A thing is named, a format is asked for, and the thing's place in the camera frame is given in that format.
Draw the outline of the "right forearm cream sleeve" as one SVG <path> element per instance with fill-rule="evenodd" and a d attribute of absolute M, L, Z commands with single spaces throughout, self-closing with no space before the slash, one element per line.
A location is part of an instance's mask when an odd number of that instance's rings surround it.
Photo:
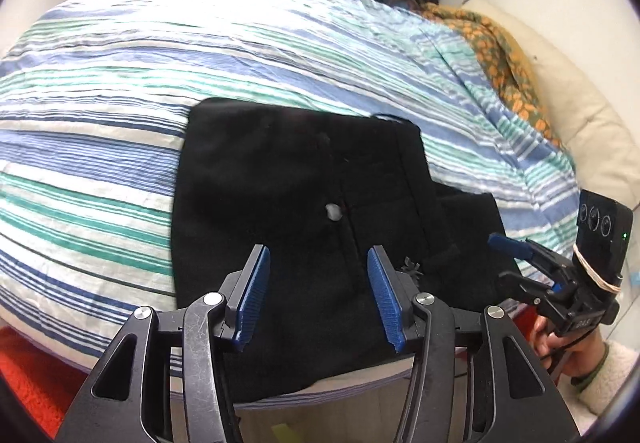
<path fill-rule="evenodd" d="M 618 342 L 605 342 L 602 361 L 575 385 L 578 399 L 594 415 L 601 415 L 625 383 L 636 365 L 639 353 Z"/>

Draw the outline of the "right hand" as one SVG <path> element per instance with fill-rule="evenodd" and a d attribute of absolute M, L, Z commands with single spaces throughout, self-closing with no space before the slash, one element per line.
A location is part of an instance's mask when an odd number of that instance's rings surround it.
<path fill-rule="evenodd" d="M 560 352 L 567 357 L 562 366 L 562 373 L 568 377 L 583 378 L 599 367 L 606 353 L 606 345 L 599 328 L 575 331 L 561 338 L 552 333 L 548 324 L 548 319 L 538 316 L 529 335 L 529 344 L 544 367 L 550 367 L 551 354 Z"/>

